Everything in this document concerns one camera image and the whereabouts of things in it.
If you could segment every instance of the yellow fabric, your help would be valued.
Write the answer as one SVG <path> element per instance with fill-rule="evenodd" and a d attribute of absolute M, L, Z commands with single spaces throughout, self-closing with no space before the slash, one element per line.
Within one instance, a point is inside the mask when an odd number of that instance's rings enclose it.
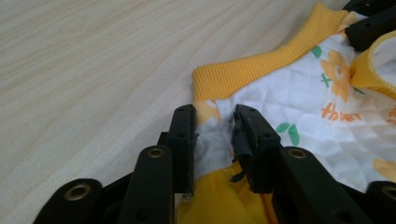
<path fill-rule="evenodd" d="M 332 11 L 316 4 L 308 22 L 289 44 L 269 53 L 198 67 L 192 73 L 194 101 L 228 98 L 248 83 L 295 62 L 335 34 L 346 15 L 346 11 Z"/>
<path fill-rule="evenodd" d="M 251 193 L 247 180 L 230 182 L 231 177 L 241 171 L 236 162 L 199 178 L 191 201 L 180 203 L 178 223 L 268 223 L 260 195 Z"/>
<path fill-rule="evenodd" d="M 303 29 L 286 46 L 195 69 L 192 74 L 194 102 L 225 99 L 248 83 L 295 62 L 316 44 L 339 32 L 346 15 L 346 11 L 332 11 L 317 4 Z M 230 182 L 240 171 L 236 162 L 197 179 L 194 197 L 179 205 L 178 223 L 277 223 L 271 195 L 252 193 L 245 178 L 238 183 Z"/>
<path fill-rule="evenodd" d="M 375 71 L 372 59 L 376 48 L 384 41 L 396 37 L 396 31 L 382 35 L 364 51 L 350 67 L 351 84 L 356 88 L 380 91 L 396 100 L 396 87 L 383 80 Z"/>

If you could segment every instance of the yellow ribbed trim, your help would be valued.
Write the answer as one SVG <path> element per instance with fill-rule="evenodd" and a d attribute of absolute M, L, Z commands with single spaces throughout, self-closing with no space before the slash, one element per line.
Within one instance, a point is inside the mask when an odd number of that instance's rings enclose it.
<path fill-rule="evenodd" d="M 332 11 L 316 4 L 303 29 L 289 44 L 269 53 L 198 67 L 192 73 L 194 101 L 225 99 L 248 83 L 293 63 L 335 34 L 346 15 L 346 11 Z"/>
<path fill-rule="evenodd" d="M 352 76 L 351 84 L 354 87 L 380 91 L 396 100 L 396 87 L 378 75 L 372 61 L 376 48 L 384 41 L 394 37 L 396 37 L 396 31 L 382 35 L 353 62 L 350 74 Z"/>

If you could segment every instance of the light wood grain surface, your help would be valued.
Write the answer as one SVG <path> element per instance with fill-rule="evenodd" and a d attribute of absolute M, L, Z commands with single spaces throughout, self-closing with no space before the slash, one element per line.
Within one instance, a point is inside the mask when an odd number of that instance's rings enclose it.
<path fill-rule="evenodd" d="M 73 179 L 132 172 L 191 103 L 193 68 L 286 43 L 316 2 L 0 1 L 0 223 L 32 223 Z"/>

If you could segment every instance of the tabletop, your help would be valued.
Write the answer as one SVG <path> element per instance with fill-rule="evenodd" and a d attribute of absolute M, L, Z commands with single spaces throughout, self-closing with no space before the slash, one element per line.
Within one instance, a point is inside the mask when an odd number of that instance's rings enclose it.
<path fill-rule="evenodd" d="M 0 1 L 0 223 L 32 223 L 71 180 L 131 173 L 192 102 L 195 67 L 287 43 L 316 2 Z"/>

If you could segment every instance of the fabric garment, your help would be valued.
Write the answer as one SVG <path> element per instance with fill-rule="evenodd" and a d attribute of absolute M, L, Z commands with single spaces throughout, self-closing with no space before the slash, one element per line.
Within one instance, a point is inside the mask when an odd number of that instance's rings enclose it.
<path fill-rule="evenodd" d="M 396 32 L 360 54 L 343 30 L 361 19 L 318 4 L 288 45 L 194 71 L 197 179 L 179 223 L 276 223 L 270 195 L 252 193 L 245 178 L 230 182 L 241 172 L 232 163 L 237 104 L 260 111 L 282 146 L 311 151 L 353 189 L 396 181 Z"/>

